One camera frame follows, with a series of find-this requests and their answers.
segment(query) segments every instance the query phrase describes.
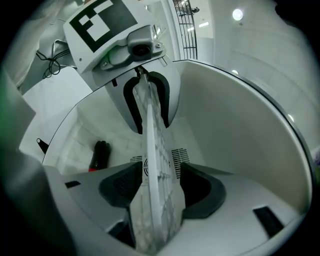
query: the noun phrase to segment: white robot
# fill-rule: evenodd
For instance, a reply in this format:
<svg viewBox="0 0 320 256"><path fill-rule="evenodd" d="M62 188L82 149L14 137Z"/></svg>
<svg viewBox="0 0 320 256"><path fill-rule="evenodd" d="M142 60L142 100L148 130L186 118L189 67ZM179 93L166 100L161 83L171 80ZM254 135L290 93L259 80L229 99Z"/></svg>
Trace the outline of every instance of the white robot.
<svg viewBox="0 0 320 256"><path fill-rule="evenodd" d="M79 72L92 70L121 115L142 134L142 118L133 94L142 76L156 86L161 116L168 127L177 111L180 76L154 39L155 19L134 1L97 0L86 4L65 24L64 32Z"/></svg>

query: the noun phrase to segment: ceiling light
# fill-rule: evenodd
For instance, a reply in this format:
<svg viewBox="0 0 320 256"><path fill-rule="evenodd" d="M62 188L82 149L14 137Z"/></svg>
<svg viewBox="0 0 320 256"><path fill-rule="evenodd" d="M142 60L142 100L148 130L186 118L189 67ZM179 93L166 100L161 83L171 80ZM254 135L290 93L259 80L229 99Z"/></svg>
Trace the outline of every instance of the ceiling light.
<svg viewBox="0 0 320 256"><path fill-rule="evenodd" d="M292 117L292 115L288 114L288 116L291 118L291 120L294 122L294 118Z"/></svg>
<svg viewBox="0 0 320 256"><path fill-rule="evenodd" d="M199 25L199 28L204 27L204 26L208 26L208 25L209 25L209 22L201 23L201 24Z"/></svg>
<svg viewBox="0 0 320 256"><path fill-rule="evenodd" d="M244 14L241 10L239 9L235 9L232 13L232 17L236 20L236 21L240 21L242 20L242 18L244 17Z"/></svg>

